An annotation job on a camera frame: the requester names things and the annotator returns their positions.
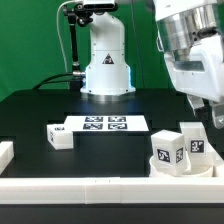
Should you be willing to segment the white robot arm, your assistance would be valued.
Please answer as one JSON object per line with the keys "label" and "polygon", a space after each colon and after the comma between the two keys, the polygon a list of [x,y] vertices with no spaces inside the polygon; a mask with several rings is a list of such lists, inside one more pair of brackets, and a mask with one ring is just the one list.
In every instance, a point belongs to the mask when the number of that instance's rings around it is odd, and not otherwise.
{"label": "white robot arm", "polygon": [[[91,60],[82,90],[92,95],[133,91],[124,59],[123,23],[110,14],[129,0],[84,0],[90,26]],[[208,101],[216,128],[224,128],[224,37],[217,6],[223,0],[146,0],[155,13],[157,48],[173,87],[187,95],[196,115]]]}

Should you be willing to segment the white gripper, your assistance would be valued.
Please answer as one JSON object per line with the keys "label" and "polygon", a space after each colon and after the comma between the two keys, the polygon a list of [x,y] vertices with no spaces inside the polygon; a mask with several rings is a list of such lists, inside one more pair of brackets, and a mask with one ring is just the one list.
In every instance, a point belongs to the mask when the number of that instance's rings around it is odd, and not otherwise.
{"label": "white gripper", "polygon": [[[189,63],[201,62],[202,71],[177,68],[168,53],[164,59],[174,88],[189,94],[187,100],[196,118],[202,119],[206,115],[203,99],[224,101],[224,50],[221,43],[203,43],[191,49]],[[224,128],[224,103],[212,105],[212,119],[217,129]]]}

